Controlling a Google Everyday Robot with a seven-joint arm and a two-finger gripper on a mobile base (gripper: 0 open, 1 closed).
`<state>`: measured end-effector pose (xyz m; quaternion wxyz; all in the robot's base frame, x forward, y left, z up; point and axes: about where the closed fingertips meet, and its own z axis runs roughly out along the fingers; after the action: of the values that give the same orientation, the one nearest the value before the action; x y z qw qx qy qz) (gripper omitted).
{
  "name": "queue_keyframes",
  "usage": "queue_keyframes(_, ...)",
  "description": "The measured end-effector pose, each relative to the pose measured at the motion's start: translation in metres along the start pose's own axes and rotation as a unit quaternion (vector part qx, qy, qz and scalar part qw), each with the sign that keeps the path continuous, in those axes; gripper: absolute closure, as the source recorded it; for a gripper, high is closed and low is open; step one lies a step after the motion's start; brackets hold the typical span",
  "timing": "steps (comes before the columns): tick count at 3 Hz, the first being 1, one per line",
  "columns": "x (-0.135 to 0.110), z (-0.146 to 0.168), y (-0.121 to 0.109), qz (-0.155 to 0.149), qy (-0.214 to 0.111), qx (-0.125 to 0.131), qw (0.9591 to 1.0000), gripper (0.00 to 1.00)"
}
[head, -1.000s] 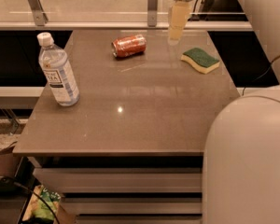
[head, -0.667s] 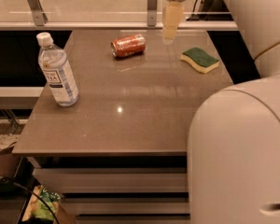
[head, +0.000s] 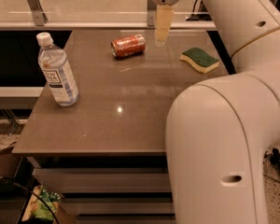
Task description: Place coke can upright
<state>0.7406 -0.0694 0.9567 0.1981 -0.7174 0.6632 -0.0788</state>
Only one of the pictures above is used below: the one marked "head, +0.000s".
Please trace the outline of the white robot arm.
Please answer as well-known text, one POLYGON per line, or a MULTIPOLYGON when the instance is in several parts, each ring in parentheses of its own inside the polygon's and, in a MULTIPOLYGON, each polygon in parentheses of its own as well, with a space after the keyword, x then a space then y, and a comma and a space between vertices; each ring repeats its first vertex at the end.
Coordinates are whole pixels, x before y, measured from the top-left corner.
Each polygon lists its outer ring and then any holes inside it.
POLYGON ((174 100, 165 145, 176 224, 268 224, 263 158, 280 140, 280 12, 203 0, 236 72, 174 100))

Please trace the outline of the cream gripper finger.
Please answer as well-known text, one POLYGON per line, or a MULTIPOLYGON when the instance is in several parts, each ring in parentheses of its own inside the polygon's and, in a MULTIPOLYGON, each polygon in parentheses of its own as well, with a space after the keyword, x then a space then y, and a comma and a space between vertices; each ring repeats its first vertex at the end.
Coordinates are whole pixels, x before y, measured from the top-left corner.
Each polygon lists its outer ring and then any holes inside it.
POLYGON ((168 5, 157 5, 157 11, 155 14, 155 44, 158 47, 165 45, 171 24, 173 21, 174 10, 168 5))

